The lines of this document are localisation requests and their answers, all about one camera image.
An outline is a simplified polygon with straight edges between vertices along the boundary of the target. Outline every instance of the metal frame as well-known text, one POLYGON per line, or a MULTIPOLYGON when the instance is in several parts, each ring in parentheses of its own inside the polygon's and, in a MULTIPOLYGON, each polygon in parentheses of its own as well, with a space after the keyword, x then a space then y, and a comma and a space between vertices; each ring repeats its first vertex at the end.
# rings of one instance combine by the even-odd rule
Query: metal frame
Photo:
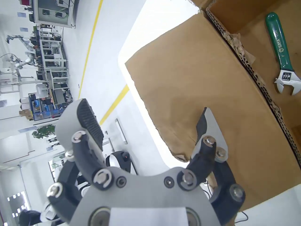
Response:
POLYGON ((39 20, 39 12, 38 12, 38 0, 33 0, 33 15, 34 15, 34 20, 36 24, 48 24, 48 25, 53 25, 53 26, 60 26, 60 27, 74 27, 74 25, 72 25, 72 20, 73 20, 73 9, 74 9, 74 1, 75 0, 70 0, 72 2, 72 4, 69 6, 69 17, 68 17, 68 24, 60 24, 60 23, 54 23, 54 22, 49 22, 49 21, 41 21, 39 20))

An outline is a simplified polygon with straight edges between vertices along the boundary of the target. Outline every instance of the bolt head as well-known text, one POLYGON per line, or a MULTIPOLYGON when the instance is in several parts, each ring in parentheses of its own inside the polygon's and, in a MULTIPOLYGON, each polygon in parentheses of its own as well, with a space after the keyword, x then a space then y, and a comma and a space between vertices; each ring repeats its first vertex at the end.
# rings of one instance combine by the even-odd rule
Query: bolt head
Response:
POLYGON ((231 197, 237 201, 241 202, 244 196, 244 189, 239 184, 233 184, 230 186, 231 197))
POLYGON ((65 156, 66 156, 66 158, 73 157, 73 150, 71 149, 71 150, 66 151, 65 156))
POLYGON ((73 134, 72 138, 71 138, 71 141, 73 143, 79 143, 80 142, 80 139, 82 138, 82 136, 86 134, 85 131, 83 130, 80 130, 80 131, 77 131, 73 134))
POLYGON ((191 185, 191 184, 193 184, 193 176, 190 173, 186 173, 183 175, 183 181, 187 185, 191 185))
POLYGON ((218 147, 216 149, 216 157, 217 158, 224 158, 226 156, 226 150, 221 148, 221 147, 218 147))
POLYGON ((47 197, 59 197, 62 193, 63 186, 61 183, 51 185, 46 193, 47 197))
POLYGON ((216 143, 216 140, 214 139, 214 137, 210 136, 210 135, 206 135, 203 137, 203 142, 207 145, 212 147, 212 145, 214 143, 216 143))
POLYGON ((53 186, 49 190, 49 197, 54 197, 56 194, 58 194, 58 186, 53 186))
POLYGON ((104 184, 106 182, 106 180, 107 180, 107 174, 104 172, 98 174, 96 177, 96 182, 99 184, 104 184))
POLYGON ((74 135, 75 140, 80 140, 81 138, 82 138, 82 133, 81 132, 75 133, 75 135, 74 135))
POLYGON ((244 193, 240 187, 235 187, 233 192, 234 192, 235 196, 238 198, 242 198, 244 195, 244 193))

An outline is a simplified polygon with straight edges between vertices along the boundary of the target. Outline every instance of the window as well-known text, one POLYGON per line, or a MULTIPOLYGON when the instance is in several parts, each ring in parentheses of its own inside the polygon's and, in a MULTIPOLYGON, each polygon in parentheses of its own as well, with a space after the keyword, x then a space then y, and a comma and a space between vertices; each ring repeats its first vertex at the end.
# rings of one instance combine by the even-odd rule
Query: window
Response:
POLYGON ((12 217, 16 221, 17 225, 19 223, 19 214, 22 210, 30 210, 27 196, 24 191, 17 193, 11 197, 7 198, 7 201, 10 205, 10 208, 12 209, 12 217))
POLYGON ((17 12, 18 17, 24 17, 26 18, 26 13, 17 12))
POLYGON ((20 27, 20 31, 21 32, 28 32, 28 28, 27 27, 20 27))

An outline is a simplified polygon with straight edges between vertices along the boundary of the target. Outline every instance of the white floor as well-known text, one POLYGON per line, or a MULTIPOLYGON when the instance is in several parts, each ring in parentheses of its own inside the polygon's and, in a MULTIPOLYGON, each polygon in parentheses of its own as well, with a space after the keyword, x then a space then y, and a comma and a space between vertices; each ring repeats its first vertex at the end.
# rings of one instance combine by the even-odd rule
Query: white floor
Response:
MULTIPOLYGON (((130 91, 101 125, 109 133, 115 151, 128 151, 140 175, 185 167, 187 164, 173 158, 160 138, 124 63, 142 46, 196 14, 198 8, 187 0, 103 0, 87 57, 99 1, 80 0, 76 29, 64 29, 74 99, 87 98, 100 121, 127 84, 130 91), (115 119, 128 144, 124 144, 115 119)), ((300 188, 247 210, 250 219, 239 225, 283 225, 287 221, 290 225, 301 225, 297 199, 300 188)), ((239 214, 237 221, 243 218, 239 214)))

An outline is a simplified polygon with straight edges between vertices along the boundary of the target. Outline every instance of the screw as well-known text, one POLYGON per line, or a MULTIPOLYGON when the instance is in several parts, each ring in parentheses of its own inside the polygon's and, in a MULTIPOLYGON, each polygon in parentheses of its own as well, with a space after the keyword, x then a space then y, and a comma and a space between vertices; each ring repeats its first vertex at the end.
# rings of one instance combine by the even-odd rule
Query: screw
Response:
POLYGON ((82 136, 86 134, 85 131, 83 130, 80 130, 80 131, 77 131, 76 133, 73 134, 72 138, 71 138, 71 141, 73 143, 79 143, 80 142, 80 139, 82 138, 82 136))
POLYGON ((73 150, 70 149, 68 151, 65 152, 65 157, 67 160, 73 162, 74 161, 74 155, 73 155, 73 150))
POLYGON ((238 197, 238 198, 242 198, 243 197, 243 191, 241 190, 241 188, 239 188, 239 187, 235 187, 234 189, 233 189, 233 191, 234 191, 234 194, 235 194, 235 196, 236 197, 238 197))
POLYGON ((174 187, 174 180, 172 177, 166 177, 164 179, 164 185, 167 187, 167 188, 172 188, 174 187))
POLYGON ((98 174, 97 177, 96 177, 96 182, 99 183, 99 184, 105 183, 106 180, 107 180, 107 175, 104 172, 98 174))
POLYGON ((123 176, 119 177, 116 180, 116 185, 119 188, 125 187, 126 183, 127 183, 127 179, 125 177, 123 177, 123 176))
POLYGON ((224 159, 225 156, 226 156, 226 150, 221 147, 218 147, 216 149, 216 157, 219 159, 224 159))
POLYGON ((214 143, 216 143, 216 140, 214 139, 214 137, 210 136, 210 135, 207 135, 207 136, 204 136, 203 137, 203 142, 209 146, 209 147, 212 147, 212 145, 214 143))
POLYGON ((93 182, 101 184, 103 188, 107 188, 111 184, 112 180, 112 173, 108 169, 99 170, 93 178, 93 182))
POLYGON ((46 196, 58 198, 62 194, 62 191, 63 191, 62 184, 57 182, 49 187, 46 196))
POLYGON ((68 151, 66 151, 65 157, 66 157, 66 158, 73 157, 73 150, 68 150, 68 151))
POLYGON ((244 189, 239 184, 233 184, 230 186, 230 194, 235 201, 241 202, 244 196, 244 189))
POLYGON ((191 173, 186 173, 183 175, 183 181, 187 184, 187 185, 192 185, 193 184, 193 176, 191 175, 191 173))

